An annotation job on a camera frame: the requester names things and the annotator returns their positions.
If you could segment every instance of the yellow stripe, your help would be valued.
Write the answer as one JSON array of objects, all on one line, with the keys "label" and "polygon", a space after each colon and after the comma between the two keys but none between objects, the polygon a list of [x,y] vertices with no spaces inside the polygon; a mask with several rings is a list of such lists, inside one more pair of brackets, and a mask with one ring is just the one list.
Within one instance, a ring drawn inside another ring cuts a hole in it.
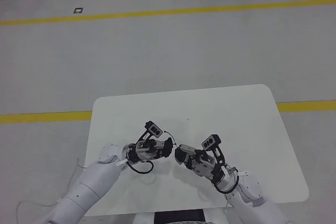
[{"label": "yellow stripe", "polygon": [[46,24],[54,22],[77,22],[87,20],[108,20],[113,18],[130,18],[143,16],[163,16],[163,15],[177,15],[177,14],[192,14],[205,12],[225,12],[225,11],[241,11],[241,10],[263,10],[268,8],[287,8],[287,7],[302,7],[302,6],[319,6],[336,4],[336,0],[310,0],[298,2],[276,2],[265,4],[246,4],[242,6],[216,6],[205,8],[182,8],[176,10],[158,10],[158,11],[143,11],[143,12],[125,12],[115,14],[99,14],[86,16],[69,16],[57,18],[35,18],[31,20],[11,20],[0,21],[0,26],[15,26],[27,24]]},{"label": "yellow stripe", "polygon": [[336,100],[310,102],[279,102],[280,113],[336,110]]},{"label": "yellow stripe", "polygon": [[91,120],[91,111],[41,113],[41,114],[6,114],[0,115],[0,124],[36,123],[36,122],[75,122]]},{"label": "yellow stripe", "polygon": [[[336,100],[310,102],[279,102],[280,113],[336,110]],[[6,114],[0,115],[0,124],[36,123],[36,122],[76,122],[91,120],[91,111],[74,111],[42,114]]]}]

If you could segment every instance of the white table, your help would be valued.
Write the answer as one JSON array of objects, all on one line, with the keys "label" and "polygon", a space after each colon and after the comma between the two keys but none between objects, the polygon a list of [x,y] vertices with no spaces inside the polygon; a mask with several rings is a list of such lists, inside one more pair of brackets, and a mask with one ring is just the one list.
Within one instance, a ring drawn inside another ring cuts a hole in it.
[{"label": "white table", "polygon": [[[231,166],[256,177],[273,202],[299,202],[309,190],[270,89],[236,86],[102,97],[92,113],[85,166],[108,143],[134,143],[146,121],[170,132],[178,144],[201,148],[218,134]],[[174,159],[154,161],[150,174],[127,169],[87,216],[224,207],[222,194]],[[135,165],[147,170],[149,164]]]}]

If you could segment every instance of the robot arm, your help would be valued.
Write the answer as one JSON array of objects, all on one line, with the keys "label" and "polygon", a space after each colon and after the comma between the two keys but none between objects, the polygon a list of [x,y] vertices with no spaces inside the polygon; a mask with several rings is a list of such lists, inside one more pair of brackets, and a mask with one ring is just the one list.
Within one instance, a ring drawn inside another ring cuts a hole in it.
[{"label": "robot arm", "polygon": [[225,163],[220,143],[219,136],[213,134],[202,143],[203,150],[181,144],[175,150],[175,159],[198,176],[210,180],[235,208],[243,224],[293,223],[263,196],[259,182],[250,177],[248,172],[238,172],[235,167],[231,168]]},{"label": "robot arm", "polygon": [[93,162],[72,185],[63,199],[35,224],[77,224],[85,213],[98,202],[117,181],[122,168],[116,165],[122,149],[114,144],[104,147]]},{"label": "robot arm", "polygon": [[145,133],[135,144],[128,144],[123,149],[115,144],[103,147],[99,158],[87,167],[65,197],[51,212],[34,223],[77,224],[85,213],[111,189],[121,171],[127,166],[137,171],[132,165],[149,161],[153,169],[151,160],[168,157],[173,147],[171,138],[166,141],[150,139],[152,136],[158,138],[162,131],[153,122],[147,122],[145,128]]}]

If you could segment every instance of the gray floor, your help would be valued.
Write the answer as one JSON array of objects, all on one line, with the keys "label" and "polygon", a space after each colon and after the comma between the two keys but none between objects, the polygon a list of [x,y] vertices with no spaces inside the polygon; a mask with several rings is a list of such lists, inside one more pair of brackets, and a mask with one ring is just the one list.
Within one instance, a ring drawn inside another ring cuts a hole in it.
[{"label": "gray floor", "polygon": [[[226,4],[242,3],[7,0],[0,20],[72,16],[82,6],[116,13]],[[269,86],[276,102],[335,100],[336,5],[0,27],[0,114],[91,110],[101,96],[254,83]],[[336,223],[336,111],[281,115],[310,196],[279,206],[296,223]],[[89,127],[0,125],[0,223],[14,223],[20,200],[51,203],[65,192],[76,159],[85,159]],[[23,205],[20,221],[46,211]],[[240,223],[232,209],[228,217]]]}]

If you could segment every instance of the black base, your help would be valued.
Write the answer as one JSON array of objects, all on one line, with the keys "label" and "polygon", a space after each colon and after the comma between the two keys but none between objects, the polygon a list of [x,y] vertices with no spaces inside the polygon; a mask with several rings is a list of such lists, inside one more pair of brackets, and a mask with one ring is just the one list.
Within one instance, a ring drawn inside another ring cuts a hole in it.
[{"label": "black base", "polygon": [[196,221],[205,222],[204,212],[202,209],[155,212],[154,224],[167,224],[172,222]]}]

